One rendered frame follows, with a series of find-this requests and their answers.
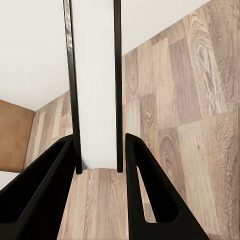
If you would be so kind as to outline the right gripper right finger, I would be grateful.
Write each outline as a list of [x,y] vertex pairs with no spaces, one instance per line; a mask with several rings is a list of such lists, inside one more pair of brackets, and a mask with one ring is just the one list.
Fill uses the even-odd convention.
[[[125,134],[129,240],[210,240],[145,142]],[[156,223],[145,220],[139,168]]]

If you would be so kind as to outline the hardback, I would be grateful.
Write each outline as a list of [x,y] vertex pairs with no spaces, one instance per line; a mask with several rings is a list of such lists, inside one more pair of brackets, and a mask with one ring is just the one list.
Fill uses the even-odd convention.
[[76,174],[123,173],[121,0],[63,0]]

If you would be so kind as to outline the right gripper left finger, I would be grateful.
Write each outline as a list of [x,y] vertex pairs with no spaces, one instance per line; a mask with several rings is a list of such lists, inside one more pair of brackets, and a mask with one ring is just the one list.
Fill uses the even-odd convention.
[[0,190],[0,240],[57,240],[75,168],[71,134]]

